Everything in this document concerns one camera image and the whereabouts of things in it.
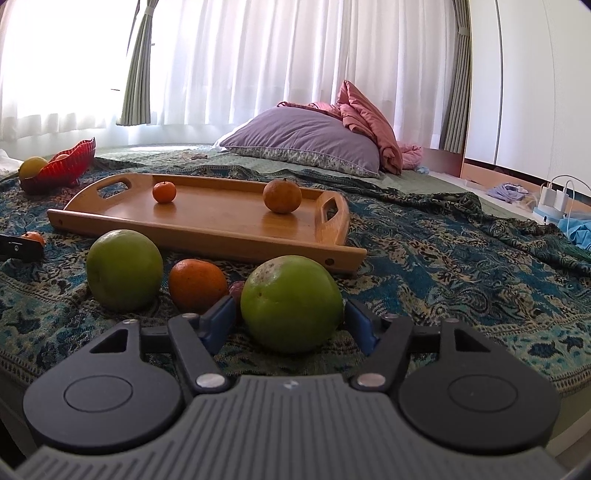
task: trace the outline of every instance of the white wardrobe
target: white wardrobe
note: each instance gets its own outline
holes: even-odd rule
[[[591,11],[580,0],[469,3],[465,157],[591,184]]]

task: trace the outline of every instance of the white curtain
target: white curtain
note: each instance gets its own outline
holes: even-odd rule
[[[103,147],[213,142],[282,100],[333,102],[345,79],[400,141],[439,144],[453,73],[452,0],[162,1],[152,30],[152,124],[137,127],[115,124],[137,0],[9,2],[0,24],[0,148],[16,158],[90,136]]]
[[[0,23],[2,144],[26,138],[68,148],[64,138],[115,122],[136,3],[8,0]]]
[[[161,2],[152,122],[241,124],[282,100],[332,102],[347,79],[401,141],[437,148],[455,33],[451,0]]]

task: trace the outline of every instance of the black device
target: black device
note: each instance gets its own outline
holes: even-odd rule
[[[224,297],[166,327],[125,320],[39,377],[23,409],[42,447],[2,480],[536,479],[564,469],[543,449],[552,384],[447,319],[421,327],[345,304],[368,357],[350,379],[227,378],[212,358],[236,315]],[[178,381],[145,363],[173,354]],[[410,355],[437,361],[406,376]]]
[[[43,259],[43,245],[30,238],[0,233],[0,257],[37,262]]]

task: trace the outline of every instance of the pink blanket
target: pink blanket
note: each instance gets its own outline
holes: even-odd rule
[[[348,80],[341,85],[334,105],[281,102],[277,106],[316,110],[341,120],[352,132],[369,137],[378,146],[382,168],[396,175],[400,175],[403,168],[412,170],[421,163],[423,148],[419,145],[402,145],[401,148],[386,117]]]

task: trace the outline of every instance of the green bedspread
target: green bedspread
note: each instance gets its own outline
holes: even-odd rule
[[[302,186],[342,192],[351,212],[349,243],[368,250],[355,278],[339,278],[344,296],[377,313],[411,316],[431,325],[446,317],[468,322],[549,377],[567,395],[584,387],[591,372],[591,258],[571,247],[553,227],[485,214],[471,193],[403,194],[373,183],[313,170],[258,173],[231,165],[201,165],[178,152],[147,165],[129,158],[97,158],[82,185],[51,196],[26,197],[16,180],[0,183],[0,231],[44,232],[42,263],[0,263],[0,368],[30,383],[77,348],[125,317],[162,325],[176,313],[163,285],[150,308],[114,315],[92,299],[85,256],[93,239],[54,232],[46,210],[63,207],[82,187],[122,171],[268,181],[291,177]],[[185,258],[163,252],[166,273]],[[253,265],[215,261],[230,281]],[[353,372],[362,355],[346,332],[309,355],[272,355],[243,329],[216,357],[230,375]],[[152,361],[166,366],[163,357]],[[427,361],[419,358],[412,368]]]

